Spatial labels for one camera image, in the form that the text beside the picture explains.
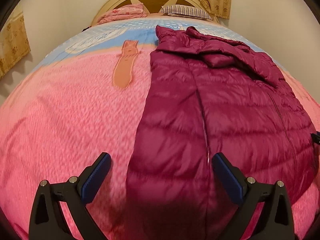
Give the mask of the magenta puffer down jacket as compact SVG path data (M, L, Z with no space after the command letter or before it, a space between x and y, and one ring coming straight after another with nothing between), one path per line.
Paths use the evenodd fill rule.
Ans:
M195 28L157 26L151 86L126 178L126 239L217 239L236 211L211 161L315 192L315 127L265 53Z

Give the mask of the blue pink patterned bedspread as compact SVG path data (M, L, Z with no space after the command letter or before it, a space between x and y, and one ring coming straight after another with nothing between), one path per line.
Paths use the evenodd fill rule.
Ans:
M157 26L193 27L265 53L225 27L167 17L103 24L54 49L1 106L1 209L23 239L29 237L40 181L66 181L102 152L111 155L112 169L88 210L107 238L126 239L127 171L151 86ZM317 131L319 105L280 71ZM316 179L313 183L314 193L291 203L298 237L305 236L319 211Z

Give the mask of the beige floral left curtain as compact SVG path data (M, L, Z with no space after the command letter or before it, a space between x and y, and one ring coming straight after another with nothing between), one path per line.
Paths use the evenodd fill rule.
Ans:
M30 52L25 29L23 8L18 3L1 30L0 77L1 79Z

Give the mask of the striped pillow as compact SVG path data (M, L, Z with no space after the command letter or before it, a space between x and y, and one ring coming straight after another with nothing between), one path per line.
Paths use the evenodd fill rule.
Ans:
M212 20L211 16L203 9L187 5L166 5L162 6L159 12L164 15L180 15L202 20Z

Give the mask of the pink folded blanket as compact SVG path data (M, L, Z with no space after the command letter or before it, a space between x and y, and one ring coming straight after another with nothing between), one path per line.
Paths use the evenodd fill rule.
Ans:
M101 25L113 21L143 18L148 16L143 3L129 4L103 13L93 25Z

